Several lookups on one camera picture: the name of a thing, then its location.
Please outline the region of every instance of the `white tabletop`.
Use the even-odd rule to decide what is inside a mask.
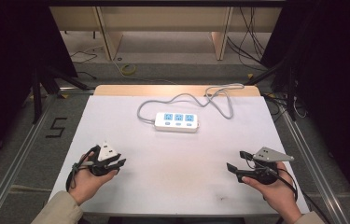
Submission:
[[[196,133],[157,132],[137,118],[137,107],[145,100],[170,98],[91,96],[51,197],[64,190],[73,163],[106,140],[127,160],[113,180],[82,204],[87,213],[125,217],[276,214],[259,192],[238,183],[226,166],[229,162],[250,170],[239,157],[240,150],[253,154],[270,147],[285,153],[264,99],[232,97],[233,119],[224,119],[210,105],[200,108],[190,102],[148,104],[142,110],[148,119],[157,112],[196,114],[200,120]],[[228,113],[226,99],[216,101]],[[285,165],[294,176],[289,163]],[[302,213],[309,212],[300,192],[298,206]]]

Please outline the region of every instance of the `hand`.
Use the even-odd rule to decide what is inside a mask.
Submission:
[[[277,162],[277,168],[286,170],[282,162]],[[292,185],[291,177],[284,171],[279,170],[279,175]],[[301,212],[296,204],[293,191],[281,180],[276,180],[271,185],[263,185],[256,179],[242,177],[245,184],[258,190],[267,201],[268,205],[278,212],[286,223],[294,223],[301,217]]]
[[[89,169],[81,169],[75,175],[76,187],[69,188],[69,194],[75,199],[78,205],[86,202],[91,199],[98,189],[106,182],[111,180],[117,171],[111,171],[107,175],[95,176],[93,175]]]

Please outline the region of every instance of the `floor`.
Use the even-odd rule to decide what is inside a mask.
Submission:
[[[145,79],[165,79],[159,81],[163,84],[167,84],[167,81],[179,84],[247,81],[248,75],[256,76],[261,73],[260,70],[250,67],[263,69],[254,61],[248,59],[240,61],[238,54],[228,46],[224,60],[217,61],[208,33],[125,33],[114,63],[119,66],[135,65],[136,73],[131,77],[137,79],[129,79],[130,77],[121,76],[116,65],[106,59],[99,34],[96,34],[95,39],[92,38],[92,32],[67,32],[67,34],[63,32],[62,35],[69,54],[73,55],[76,70],[88,72],[96,77],[94,79],[87,73],[78,74],[79,80],[90,86],[107,83],[149,84],[150,82]],[[230,34],[236,44],[241,42],[243,36],[244,34]],[[270,34],[258,34],[258,37],[261,45],[265,46]],[[250,38],[244,42],[243,49],[258,57]],[[204,74],[204,80],[198,77],[187,79],[196,76],[195,74],[199,76]],[[271,81],[269,78],[259,83],[260,91],[270,92]],[[32,125],[33,99],[28,98],[3,139],[3,147],[0,149],[0,186],[6,182],[6,176],[14,177],[12,182],[8,181],[10,183],[8,194],[4,195],[0,202],[0,223],[30,223],[47,202],[50,190],[62,167],[89,95],[73,90],[74,87],[65,82],[60,80],[58,82],[64,89],[62,97],[45,98],[44,107],[48,113],[40,120],[41,126]],[[267,102],[267,105],[273,114],[273,121],[287,154],[300,158],[292,163],[300,187],[323,210],[331,223],[350,223],[350,185],[335,160],[329,155],[311,117],[302,118],[304,111],[300,111],[297,121],[291,122],[287,113],[282,113],[276,104]],[[58,120],[57,123],[64,126],[65,131],[61,138],[47,138],[47,135],[57,133],[50,126],[58,117],[66,118]],[[297,128],[300,128],[299,132],[291,131]],[[304,141],[298,141],[294,135],[302,135]],[[311,164],[305,159],[305,149],[312,153],[316,162],[312,165],[320,172],[317,178],[311,171],[313,170]],[[20,157],[20,151],[25,152],[23,157]],[[15,158],[21,158],[21,166],[16,173],[7,174],[8,167],[12,167]],[[329,193],[324,192],[327,189],[320,187],[320,182],[324,182],[323,185],[327,187]],[[329,203],[337,203],[343,214],[336,215],[338,209],[331,208],[328,206]],[[338,221],[341,217],[344,217],[344,222]],[[108,221],[108,217],[95,214],[87,214],[86,219],[91,223]],[[277,216],[246,217],[245,223],[273,223],[276,220]]]

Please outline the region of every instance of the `power strip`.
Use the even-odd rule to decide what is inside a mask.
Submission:
[[[155,129],[162,132],[196,133],[199,128],[198,116],[182,113],[157,113]]]

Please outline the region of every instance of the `person's right hand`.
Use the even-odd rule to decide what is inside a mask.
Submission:
[[[282,162],[279,161],[276,164],[277,169],[286,170]],[[279,170],[279,175],[292,185],[292,179],[286,172]],[[302,216],[293,191],[281,180],[276,180],[271,185],[263,185],[258,180],[246,176],[242,177],[242,180],[245,184],[258,190],[268,205],[278,212],[286,223],[294,223]]]

